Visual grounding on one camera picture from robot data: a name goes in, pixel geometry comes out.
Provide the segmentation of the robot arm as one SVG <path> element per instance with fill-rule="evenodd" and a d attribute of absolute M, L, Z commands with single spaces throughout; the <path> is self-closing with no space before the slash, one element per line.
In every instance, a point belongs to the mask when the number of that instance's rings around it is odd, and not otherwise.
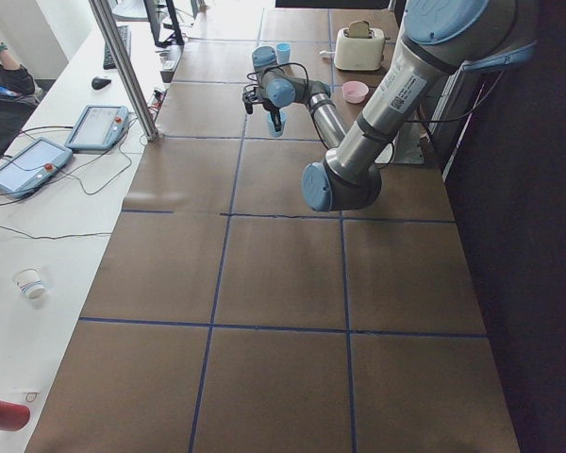
<path fill-rule="evenodd" d="M 536 1 L 409 1 L 391 66 L 347 127 L 324 83 L 287 75 L 269 46 L 252 53 L 254 83 L 245 87 L 246 111 L 261 105 L 276 132 L 281 109 L 304 105 L 328 150 L 306 167 L 302 193 L 315 211 L 359 210 L 380 194 L 375 159 L 393 141 L 431 87 L 456 71 L 489 73 L 530 59 L 536 44 Z"/>

